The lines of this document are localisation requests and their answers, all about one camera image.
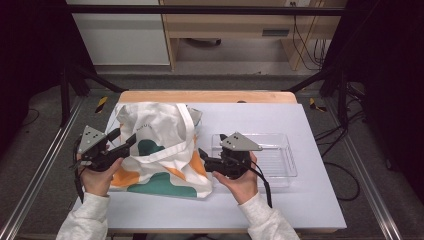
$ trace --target white tote bag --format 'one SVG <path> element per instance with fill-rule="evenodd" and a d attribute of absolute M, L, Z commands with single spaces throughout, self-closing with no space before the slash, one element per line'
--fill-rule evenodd
<path fill-rule="evenodd" d="M 212 191 L 195 148 L 195 127 L 185 104 L 140 102 L 116 107 L 121 142 L 137 142 L 115 173 L 111 190 L 204 198 Z"/>

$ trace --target teal pattern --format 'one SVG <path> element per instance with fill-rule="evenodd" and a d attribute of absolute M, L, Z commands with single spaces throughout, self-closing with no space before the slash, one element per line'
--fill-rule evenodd
<path fill-rule="evenodd" d="M 197 197 L 192 187 L 175 186 L 171 183 L 169 173 L 155 173 L 146 184 L 134 184 L 128 187 L 128 192 L 171 195 L 179 197 Z"/>

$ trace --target white table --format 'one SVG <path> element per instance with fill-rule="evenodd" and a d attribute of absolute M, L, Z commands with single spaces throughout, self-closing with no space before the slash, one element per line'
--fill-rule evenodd
<path fill-rule="evenodd" d="M 209 154 L 213 134 L 235 131 L 286 134 L 298 175 L 290 187 L 272 194 L 273 207 L 281 210 L 298 232 L 334 232 L 346 228 L 302 105 L 188 103 L 188 106 L 203 112 L 197 143 Z M 119 124 L 113 114 L 107 129 L 112 123 Z M 110 192 L 110 195 L 110 232 L 234 233 L 246 232 L 248 227 L 229 192 L 212 192 L 206 199 L 126 192 Z"/>

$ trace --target orange pattern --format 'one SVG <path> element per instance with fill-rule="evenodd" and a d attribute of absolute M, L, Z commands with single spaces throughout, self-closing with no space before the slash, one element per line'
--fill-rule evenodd
<path fill-rule="evenodd" d="M 140 174 L 138 172 L 127 171 L 123 167 L 120 167 L 118 171 L 113 175 L 111 185 L 116 187 L 127 187 L 132 184 L 136 184 L 139 181 Z"/>
<path fill-rule="evenodd" d="M 174 174 L 175 176 L 177 176 L 177 177 L 179 177 L 179 178 L 181 178 L 182 180 L 184 180 L 184 181 L 185 181 L 185 175 L 184 175 L 184 173 L 182 173 L 182 172 L 178 171 L 178 170 L 177 170 L 177 169 L 175 169 L 175 168 L 167 168 L 167 167 L 165 167 L 165 168 L 166 168 L 166 170 L 168 170 L 170 173 Z"/>
<path fill-rule="evenodd" d="M 199 153 L 197 151 L 193 151 L 193 157 L 191 157 L 190 166 L 198 174 L 207 177 L 205 167 L 203 166 L 202 160 L 200 159 Z"/>

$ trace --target clear plastic tray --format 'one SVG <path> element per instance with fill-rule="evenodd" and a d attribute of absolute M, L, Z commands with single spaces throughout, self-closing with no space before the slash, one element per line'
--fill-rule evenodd
<path fill-rule="evenodd" d="M 258 158 L 257 164 L 265 179 L 269 182 L 271 189 L 289 187 L 292 179 L 297 176 L 297 170 L 287 136 L 281 133 L 241 134 L 262 146 L 262 151 L 254 151 L 253 153 Z M 212 157 L 220 157 L 222 151 L 220 142 L 219 134 L 212 136 Z M 258 188 L 261 192 L 264 190 L 260 178 L 258 178 Z"/>

